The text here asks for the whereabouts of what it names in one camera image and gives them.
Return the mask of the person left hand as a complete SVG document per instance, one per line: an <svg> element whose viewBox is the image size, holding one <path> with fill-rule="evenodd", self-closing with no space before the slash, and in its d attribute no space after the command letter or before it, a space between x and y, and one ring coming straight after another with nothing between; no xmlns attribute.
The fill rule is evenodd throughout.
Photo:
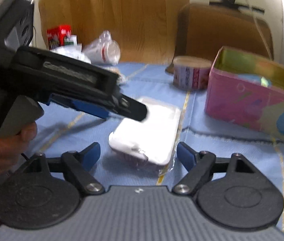
<svg viewBox="0 0 284 241"><path fill-rule="evenodd" d="M35 121L26 124L14 136L0 138L0 174L6 173L17 164L20 154L25 152L37 135Z"/></svg>

